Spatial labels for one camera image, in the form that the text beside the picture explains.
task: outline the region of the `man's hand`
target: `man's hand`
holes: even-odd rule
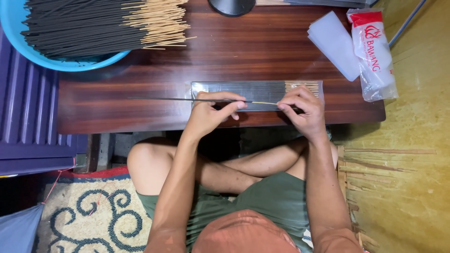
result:
[[[184,131],[189,133],[190,137],[196,140],[201,139],[203,136],[209,134],[214,130],[222,121],[228,118],[230,115],[235,120],[239,120],[239,116],[236,110],[246,108],[247,104],[244,103],[245,98],[239,96],[236,93],[219,91],[219,92],[203,92],[200,91],[197,95],[198,99],[230,99],[238,100],[232,102],[217,111],[212,106],[214,102],[202,102],[197,101],[192,108],[191,116]]]
[[[324,137],[328,139],[325,129],[324,106],[305,85],[286,93],[277,105],[309,141],[322,140]],[[304,113],[297,115],[291,105],[302,109]]]

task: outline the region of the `crossed legs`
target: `crossed legs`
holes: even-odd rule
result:
[[[199,155],[196,180],[215,192],[234,194],[242,193],[253,183],[277,172],[287,172],[305,180],[307,146],[306,138],[300,137],[285,145],[221,163],[211,162]],[[330,148],[336,166],[338,152],[332,143]],[[127,164],[138,193],[159,195],[175,152],[176,146],[161,137],[150,138],[133,146]]]

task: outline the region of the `man's right hand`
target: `man's right hand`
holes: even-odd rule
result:
[[[292,89],[277,105],[310,142],[328,140],[324,106],[308,87],[302,85]],[[295,105],[304,113],[297,114],[291,105]]]

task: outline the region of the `plastic bag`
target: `plastic bag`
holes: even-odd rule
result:
[[[365,101],[398,98],[392,56],[384,33],[381,9],[350,9],[351,36],[360,60],[361,86]]]

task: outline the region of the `man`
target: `man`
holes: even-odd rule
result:
[[[212,102],[196,102],[178,147],[151,140],[130,151],[131,179],[153,220],[145,253],[307,252],[308,225],[314,252],[362,252],[350,231],[324,107],[306,86],[278,102],[304,138],[223,163],[197,156],[198,142],[229,116],[238,120],[245,98],[229,92],[198,98],[238,102],[218,111]],[[239,195],[229,202],[218,192]]]

